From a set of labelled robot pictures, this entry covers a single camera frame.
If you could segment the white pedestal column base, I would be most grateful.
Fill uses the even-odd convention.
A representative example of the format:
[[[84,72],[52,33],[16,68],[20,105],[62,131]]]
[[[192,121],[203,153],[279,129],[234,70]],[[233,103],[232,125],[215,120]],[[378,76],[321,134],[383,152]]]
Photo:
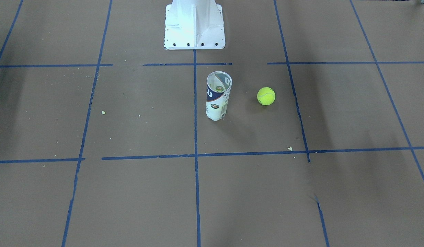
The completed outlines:
[[[164,49],[213,50],[226,46],[222,6],[214,0],[173,0],[165,8]]]

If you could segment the clear tennis ball can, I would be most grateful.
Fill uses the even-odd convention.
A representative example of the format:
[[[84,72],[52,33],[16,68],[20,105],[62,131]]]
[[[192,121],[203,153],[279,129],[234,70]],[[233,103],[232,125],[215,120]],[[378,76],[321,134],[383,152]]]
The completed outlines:
[[[224,118],[231,89],[232,78],[228,73],[215,71],[208,75],[206,114],[209,119],[218,121]]]

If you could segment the yellow tennis ball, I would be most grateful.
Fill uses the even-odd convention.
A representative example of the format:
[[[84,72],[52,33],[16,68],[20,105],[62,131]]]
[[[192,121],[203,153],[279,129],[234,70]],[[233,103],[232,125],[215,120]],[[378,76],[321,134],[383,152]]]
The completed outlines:
[[[276,93],[268,86],[263,87],[257,93],[257,100],[261,105],[271,105],[276,100]]]

